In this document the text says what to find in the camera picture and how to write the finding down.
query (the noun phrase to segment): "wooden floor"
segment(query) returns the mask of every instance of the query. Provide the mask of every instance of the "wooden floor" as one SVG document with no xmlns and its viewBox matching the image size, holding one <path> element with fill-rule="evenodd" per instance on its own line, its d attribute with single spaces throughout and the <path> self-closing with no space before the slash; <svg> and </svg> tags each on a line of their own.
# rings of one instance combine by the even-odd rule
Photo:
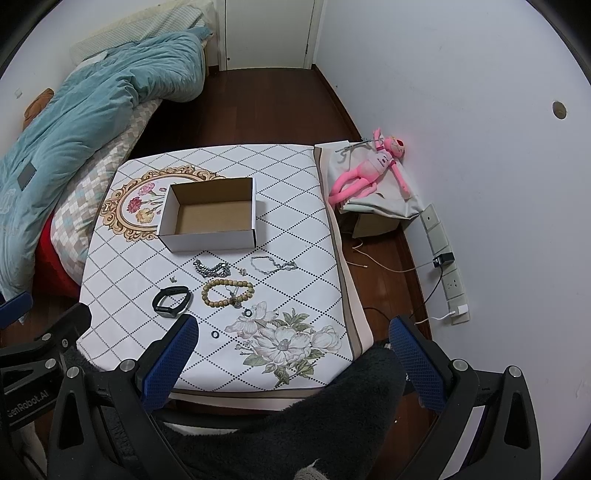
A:
<svg viewBox="0 0 591 480">
<path fill-rule="evenodd" d="M 138 141 L 131 158 L 208 145 L 246 143 L 294 143 L 314 145 L 351 139 L 356 134 L 340 116 L 338 108 L 312 70 L 256 69 L 220 72 L 207 78 L 203 93 L 181 104 L 163 102 Z M 415 310 L 425 318 L 422 296 L 414 272 L 389 272 L 352 249 L 359 241 L 343 234 L 345 257 L 368 268 L 351 266 L 364 307 L 373 307 L 388 318 Z M 408 245 L 399 229 L 364 241 L 362 250 L 395 270 L 413 267 Z M 32 339 L 48 322 L 65 311 L 69 299 L 35 297 L 35 307 L 25 325 L 18 322 L 2 333 L 1 344 Z M 367 310 L 376 340 L 388 337 L 388 321 L 376 310 Z M 430 336 L 428 324 L 420 326 Z M 382 452 L 369 478 L 392 478 L 420 445 L 433 421 L 418 405 L 415 395 L 398 406 Z M 42 442 L 47 441 L 50 416 L 37 424 Z"/>
</svg>

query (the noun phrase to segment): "plush toy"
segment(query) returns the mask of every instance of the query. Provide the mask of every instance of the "plush toy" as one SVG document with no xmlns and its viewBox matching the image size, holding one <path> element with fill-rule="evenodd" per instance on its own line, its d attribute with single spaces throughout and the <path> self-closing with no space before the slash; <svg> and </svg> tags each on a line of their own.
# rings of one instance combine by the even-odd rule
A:
<svg viewBox="0 0 591 480">
<path fill-rule="evenodd" d="M 382 139 L 380 129 L 374 132 L 375 151 L 368 155 L 357 168 L 344 172 L 333 185 L 329 194 L 329 205 L 335 206 L 351 197 L 363 198 L 376 191 L 377 180 L 388 170 L 392 169 L 402 197 L 408 200 L 412 193 L 408 184 L 404 181 L 398 166 L 397 159 L 404 155 L 404 144 L 394 137 Z M 343 190 L 345 184 L 351 180 L 354 182 Z"/>
</svg>

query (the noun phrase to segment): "switch panel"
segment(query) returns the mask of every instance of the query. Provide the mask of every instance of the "switch panel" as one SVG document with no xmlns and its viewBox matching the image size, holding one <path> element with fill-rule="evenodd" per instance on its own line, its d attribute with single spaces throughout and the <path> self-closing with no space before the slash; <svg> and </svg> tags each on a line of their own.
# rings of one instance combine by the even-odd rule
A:
<svg viewBox="0 0 591 480">
<path fill-rule="evenodd" d="M 439 217 L 437 216 L 433 204 L 423 210 L 421 213 L 421 220 L 423 221 L 423 225 L 427 232 L 439 223 Z"/>
<path fill-rule="evenodd" d="M 429 237 L 429 244 L 431 245 L 433 256 L 438 254 L 441 250 L 449 245 L 447 235 L 445 234 L 445 230 L 443 229 L 443 225 L 441 223 L 438 223 L 431 230 L 429 230 L 427 232 L 427 236 Z"/>
</svg>

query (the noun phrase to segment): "door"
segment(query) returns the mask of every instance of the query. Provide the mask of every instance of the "door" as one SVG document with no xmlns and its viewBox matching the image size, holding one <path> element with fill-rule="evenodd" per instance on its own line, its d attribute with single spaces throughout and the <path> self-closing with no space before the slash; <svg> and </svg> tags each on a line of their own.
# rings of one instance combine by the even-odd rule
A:
<svg viewBox="0 0 591 480">
<path fill-rule="evenodd" d="M 303 68 L 312 10 L 314 0 L 226 0 L 228 70 Z"/>
</svg>

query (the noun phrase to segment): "silver necklace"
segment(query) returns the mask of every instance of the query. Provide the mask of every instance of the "silver necklace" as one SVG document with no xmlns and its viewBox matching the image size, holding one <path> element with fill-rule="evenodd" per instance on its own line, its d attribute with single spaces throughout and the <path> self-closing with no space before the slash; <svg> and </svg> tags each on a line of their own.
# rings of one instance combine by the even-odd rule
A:
<svg viewBox="0 0 591 480">
<path fill-rule="evenodd" d="M 198 258 L 193 262 L 193 266 L 197 273 L 203 278 L 209 277 L 229 277 L 230 276 L 230 264 L 228 262 L 220 262 L 215 267 L 209 268 L 201 263 Z"/>
<path fill-rule="evenodd" d="M 268 272 L 265 272 L 264 270 L 260 270 L 259 268 L 256 267 L 256 265 L 254 263 L 254 261 L 257 258 L 266 258 L 267 260 L 269 260 L 273 264 L 273 266 L 275 267 L 275 270 L 271 270 Z M 279 270 L 296 270 L 299 268 L 296 265 L 296 262 L 294 260 L 290 260 L 289 262 L 285 262 L 284 264 L 279 264 L 270 255 L 262 255 L 260 257 L 251 257 L 251 265 L 252 265 L 252 268 L 254 268 L 257 272 L 265 274 L 265 275 L 271 275 L 272 273 L 279 272 Z"/>
</svg>

